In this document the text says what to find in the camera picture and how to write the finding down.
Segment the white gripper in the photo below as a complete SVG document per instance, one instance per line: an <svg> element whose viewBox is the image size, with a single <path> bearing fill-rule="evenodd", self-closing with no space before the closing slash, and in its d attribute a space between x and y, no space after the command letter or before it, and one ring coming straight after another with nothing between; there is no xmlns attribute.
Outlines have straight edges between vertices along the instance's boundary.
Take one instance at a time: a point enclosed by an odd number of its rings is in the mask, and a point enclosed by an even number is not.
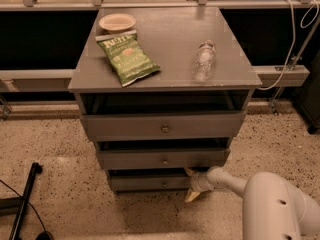
<svg viewBox="0 0 320 240"><path fill-rule="evenodd" d="M191 189L188 190L185 197L186 203L195 200L202 192L214 190L214 185L209 182L206 172L195 172L188 167L185 167L184 170L191 177Z"/></svg>

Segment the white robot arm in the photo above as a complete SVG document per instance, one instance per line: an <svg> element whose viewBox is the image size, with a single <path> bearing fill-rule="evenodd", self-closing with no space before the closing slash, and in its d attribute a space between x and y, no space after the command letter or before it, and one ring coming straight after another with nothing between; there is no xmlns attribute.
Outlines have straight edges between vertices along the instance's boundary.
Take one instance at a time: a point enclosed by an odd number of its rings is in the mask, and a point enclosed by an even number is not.
<svg viewBox="0 0 320 240"><path fill-rule="evenodd" d="M242 198L243 240L302 240L320 233L320 205L277 174L259 172L245 180L215 166L206 172L185 171L190 177L186 202L215 190Z"/></svg>

